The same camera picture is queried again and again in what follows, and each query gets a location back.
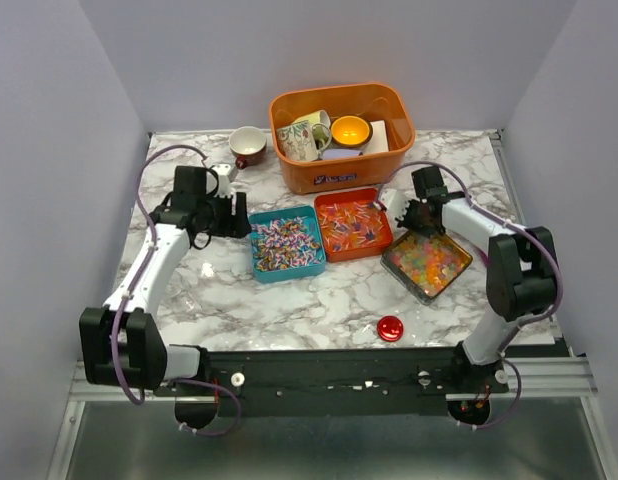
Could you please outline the gold tin candy tray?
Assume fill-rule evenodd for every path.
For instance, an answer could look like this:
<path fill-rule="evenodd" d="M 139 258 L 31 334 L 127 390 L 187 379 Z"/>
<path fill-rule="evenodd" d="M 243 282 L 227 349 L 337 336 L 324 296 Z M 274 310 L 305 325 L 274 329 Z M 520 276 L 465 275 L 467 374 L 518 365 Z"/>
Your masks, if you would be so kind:
<path fill-rule="evenodd" d="M 409 231 L 381 255 L 381 265 L 422 304 L 436 300 L 473 262 L 448 235 Z"/>

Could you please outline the teal candy tray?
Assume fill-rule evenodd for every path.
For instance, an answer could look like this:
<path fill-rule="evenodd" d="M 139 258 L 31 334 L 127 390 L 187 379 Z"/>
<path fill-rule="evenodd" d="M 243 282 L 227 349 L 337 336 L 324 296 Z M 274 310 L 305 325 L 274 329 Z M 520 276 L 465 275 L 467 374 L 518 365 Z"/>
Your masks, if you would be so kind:
<path fill-rule="evenodd" d="M 262 284 L 322 274 L 326 253 L 316 211 L 309 205 L 253 213 L 252 268 Z"/>

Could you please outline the orange candy tray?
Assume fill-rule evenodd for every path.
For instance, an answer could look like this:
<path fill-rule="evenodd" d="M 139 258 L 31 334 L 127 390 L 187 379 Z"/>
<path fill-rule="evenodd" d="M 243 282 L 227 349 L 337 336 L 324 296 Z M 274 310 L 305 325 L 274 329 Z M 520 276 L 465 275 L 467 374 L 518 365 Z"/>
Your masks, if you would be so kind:
<path fill-rule="evenodd" d="M 376 188 L 319 195 L 314 200 L 327 261 L 381 255 L 394 241 L 391 226 L 374 200 Z"/>

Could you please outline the purple plastic scoop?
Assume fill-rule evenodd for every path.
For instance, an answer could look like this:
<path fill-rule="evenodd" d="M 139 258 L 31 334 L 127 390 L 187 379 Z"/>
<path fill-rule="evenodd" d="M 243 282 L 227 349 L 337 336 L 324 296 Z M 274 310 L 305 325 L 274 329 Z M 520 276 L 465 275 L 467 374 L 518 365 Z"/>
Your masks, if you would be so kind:
<path fill-rule="evenodd" d="M 479 250 L 479 254 L 480 254 L 480 257 L 481 257 L 482 262 L 485 265 L 485 267 L 488 267 L 490 265 L 490 260 L 488 258 L 488 255 L 485 252 L 483 252 L 482 250 Z"/>

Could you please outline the clear plastic jar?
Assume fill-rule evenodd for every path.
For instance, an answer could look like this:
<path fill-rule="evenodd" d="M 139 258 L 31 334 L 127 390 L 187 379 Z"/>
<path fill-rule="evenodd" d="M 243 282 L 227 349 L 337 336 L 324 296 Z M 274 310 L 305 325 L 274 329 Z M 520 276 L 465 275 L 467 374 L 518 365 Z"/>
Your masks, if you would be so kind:
<path fill-rule="evenodd" d="M 210 262 L 190 267 L 181 263 L 174 274 L 177 292 L 172 310 L 176 315 L 216 314 L 219 307 L 206 297 L 207 287 L 215 282 L 215 267 Z"/>

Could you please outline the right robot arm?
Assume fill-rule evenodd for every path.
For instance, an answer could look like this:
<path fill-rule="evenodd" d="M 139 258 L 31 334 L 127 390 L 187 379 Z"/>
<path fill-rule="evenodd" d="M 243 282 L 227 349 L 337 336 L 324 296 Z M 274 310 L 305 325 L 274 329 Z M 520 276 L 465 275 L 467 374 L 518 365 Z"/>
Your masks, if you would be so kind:
<path fill-rule="evenodd" d="M 469 392 L 500 362 L 522 327 L 553 315 L 563 285 L 553 237 L 544 227 L 524 227 L 476 203 L 465 185 L 448 190 L 444 166 L 425 162 L 412 172 L 417 198 L 387 191 L 380 201 L 399 227 L 423 234 L 455 233 L 487 255 L 488 307 L 475 329 L 455 348 L 449 379 Z"/>

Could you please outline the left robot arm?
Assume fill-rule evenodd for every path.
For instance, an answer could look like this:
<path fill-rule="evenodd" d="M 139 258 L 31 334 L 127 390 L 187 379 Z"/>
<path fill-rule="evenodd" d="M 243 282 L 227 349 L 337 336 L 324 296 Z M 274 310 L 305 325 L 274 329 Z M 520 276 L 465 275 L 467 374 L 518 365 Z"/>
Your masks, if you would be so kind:
<path fill-rule="evenodd" d="M 175 380 L 190 395 L 211 380 L 200 347 L 167 345 L 155 323 L 176 267 L 200 234 L 208 238 L 248 236 L 246 195 L 232 189 L 236 167 L 178 166 L 172 190 L 148 212 L 141 249 L 118 288 L 79 320 L 87 380 L 96 385 L 155 390 Z"/>

